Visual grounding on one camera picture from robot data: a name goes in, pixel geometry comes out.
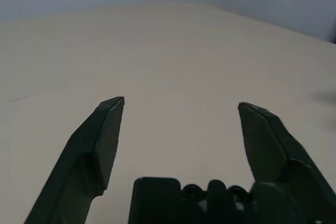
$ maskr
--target tabletop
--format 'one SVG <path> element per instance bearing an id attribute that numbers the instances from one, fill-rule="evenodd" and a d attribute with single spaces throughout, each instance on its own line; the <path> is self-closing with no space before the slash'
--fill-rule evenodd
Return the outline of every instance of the tabletop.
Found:
<path id="1" fill-rule="evenodd" d="M 237 106 L 278 115 L 336 189 L 336 45 L 211 6 L 111 7 L 0 23 L 0 216 L 23 223 L 72 132 L 125 97 L 108 190 L 87 223 L 127 223 L 133 182 L 253 183 Z"/>

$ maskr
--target white table surface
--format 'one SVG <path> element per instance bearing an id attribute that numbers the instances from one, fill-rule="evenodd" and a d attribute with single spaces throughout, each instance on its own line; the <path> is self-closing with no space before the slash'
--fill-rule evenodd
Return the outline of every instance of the white table surface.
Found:
<path id="1" fill-rule="evenodd" d="M 336 189 L 336 45 L 208 6 L 106 8 L 0 23 L 2 223 L 23 223 L 72 132 L 120 95 L 87 223 L 126 223 L 141 176 L 249 189 L 240 101 L 280 116 Z"/>

